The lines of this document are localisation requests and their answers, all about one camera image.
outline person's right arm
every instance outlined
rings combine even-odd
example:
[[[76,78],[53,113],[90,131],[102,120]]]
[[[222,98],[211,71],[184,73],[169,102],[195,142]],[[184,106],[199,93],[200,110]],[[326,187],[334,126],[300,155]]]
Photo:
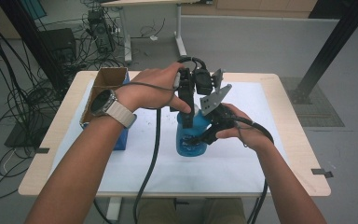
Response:
[[[249,118],[234,105],[228,106],[235,115]],[[304,190],[278,149],[260,131],[240,124],[216,134],[217,138],[238,137],[253,149],[267,179],[272,199],[281,223],[326,223],[324,216]]]

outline watch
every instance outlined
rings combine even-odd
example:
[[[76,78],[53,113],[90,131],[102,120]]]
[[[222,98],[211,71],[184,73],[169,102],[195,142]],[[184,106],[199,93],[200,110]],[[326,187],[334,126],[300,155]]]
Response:
[[[104,90],[92,101],[91,114],[93,116],[109,115],[125,128],[129,129],[136,120],[136,115],[118,102],[116,94],[112,90]]]

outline beige watch strap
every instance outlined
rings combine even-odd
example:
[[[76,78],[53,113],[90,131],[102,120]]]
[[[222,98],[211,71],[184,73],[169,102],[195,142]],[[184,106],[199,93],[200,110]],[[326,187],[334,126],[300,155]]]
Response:
[[[106,110],[106,113],[120,122],[126,128],[130,128],[130,126],[136,120],[136,115],[132,114],[129,109],[127,109],[118,101],[114,101],[112,105],[110,105],[110,107]]]

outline background table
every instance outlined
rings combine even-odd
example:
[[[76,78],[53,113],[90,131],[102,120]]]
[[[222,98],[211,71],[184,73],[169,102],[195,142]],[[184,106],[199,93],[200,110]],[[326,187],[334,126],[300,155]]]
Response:
[[[174,32],[176,45],[179,49],[179,55],[181,57],[186,56],[185,45],[183,44],[182,40],[182,30],[181,30],[181,15],[182,15],[182,7],[181,4],[183,3],[195,3],[199,0],[118,0],[115,2],[108,2],[101,4],[102,7],[116,7],[118,9],[121,21],[121,29],[124,36],[124,59],[126,63],[131,63],[132,56],[131,56],[131,38],[129,33],[127,32],[126,23],[126,14],[125,8],[126,7],[137,7],[142,6],[143,8],[139,11],[139,14],[145,13],[145,6],[150,5],[176,5],[176,31]],[[154,14],[158,16],[161,11],[155,11]]]
[[[138,72],[130,72],[130,77]],[[19,193],[37,195],[45,185],[57,149],[65,136],[72,116],[74,115],[84,92],[96,76],[97,72],[85,71],[77,74],[70,90],[65,96],[41,147],[49,148],[47,154],[36,154],[26,176],[21,182]],[[296,114],[287,98],[279,78],[273,74],[225,73],[225,81],[260,83],[266,95],[268,106],[275,120],[282,144],[284,145],[290,167],[310,196],[327,196],[330,188],[323,175],[314,175],[313,168],[320,168],[310,147],[306,135],[298,122]],[[100,196],[131,196],[117,195],[110,192],[99,192]]]

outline black pole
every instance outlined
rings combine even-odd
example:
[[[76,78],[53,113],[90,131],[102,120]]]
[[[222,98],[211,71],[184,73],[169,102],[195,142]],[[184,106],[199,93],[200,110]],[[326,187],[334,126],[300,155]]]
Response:
[[[331,35],[327,38],[308,72],[298,84],[297,88],[289,91],[290,99],[294,104],[309,104],[309,95],[318,83],[330,63],[344,47],[358,27],[358,0],[352,1],[350,7],[339,20]]]
[[[0,0],[0,7],[34,55],[54,90],[63,99],[69,88],[69,82],[40,38],[34,20],[23,7],[21,0]]]

